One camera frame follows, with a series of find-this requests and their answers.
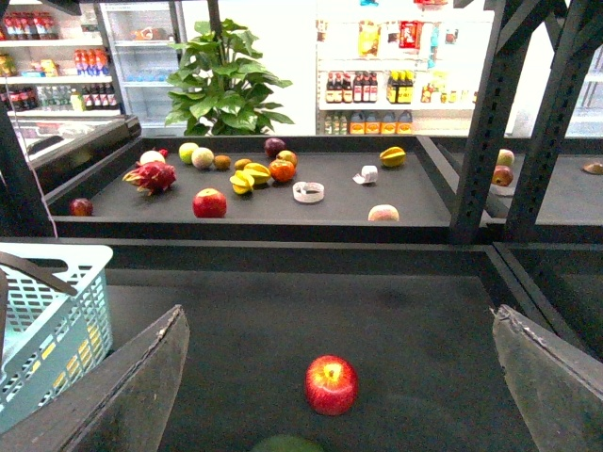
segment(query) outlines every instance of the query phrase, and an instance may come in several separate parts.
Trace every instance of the orange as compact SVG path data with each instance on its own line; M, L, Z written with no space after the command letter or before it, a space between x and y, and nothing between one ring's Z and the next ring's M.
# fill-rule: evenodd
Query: orange
M268 166L270 176L277 182L287 182L295 176L295 165L287 160L277 158Z

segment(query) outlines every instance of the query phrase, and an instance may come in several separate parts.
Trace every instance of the white wall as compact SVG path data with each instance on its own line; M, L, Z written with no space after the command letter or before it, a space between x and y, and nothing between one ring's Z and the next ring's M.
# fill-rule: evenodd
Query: white wall
M196 35L197 21L207 21L204 0L182 2L187 38ZM246 25L259 38L256 48L262 63L278 77L291 80L286 89L274 88L276 111L295 124L274 123L281 136L314 135L316 132L316 2L308 0L220 0L220 17Z

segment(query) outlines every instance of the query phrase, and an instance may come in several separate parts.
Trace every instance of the white tape roll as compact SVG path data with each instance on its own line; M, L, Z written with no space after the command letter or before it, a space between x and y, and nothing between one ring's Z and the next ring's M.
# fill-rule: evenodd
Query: white tape roll
M319 202L324 198L324 185L316 182L297 182L293 185L293 198L297 202Z
M360 174L356 174L353 180L356 184L371 184L377 182L378 172L377 167L364 166L360 171Z

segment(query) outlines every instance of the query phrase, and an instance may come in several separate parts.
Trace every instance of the basket handle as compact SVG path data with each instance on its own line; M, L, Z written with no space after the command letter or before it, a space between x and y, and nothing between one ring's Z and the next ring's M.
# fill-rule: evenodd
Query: basket handle
M66 282L57 278L50 271L40 266L36 266L35 264L32 264L21 257L0 251L0 265L7 266L14 270L19 270L30 278L33 278L41 283L45 283L47 286L57 290L58 292L63 292L71 296L77 295L77 290ZM4 330L7 323L7 305L8 280L5 272L0 270L0 363L2 363L2 352L4 348Z

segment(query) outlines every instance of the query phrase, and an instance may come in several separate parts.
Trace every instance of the yellow package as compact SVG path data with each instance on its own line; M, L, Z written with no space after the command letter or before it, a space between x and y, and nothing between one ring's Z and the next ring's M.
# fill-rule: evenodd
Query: yellow package
M358 55L360 57L376 57L379 51L381 26L371 21L359 23Z
M47 77L57 77L58 67L52 59L43 59L40 61L41 69L46 73Z

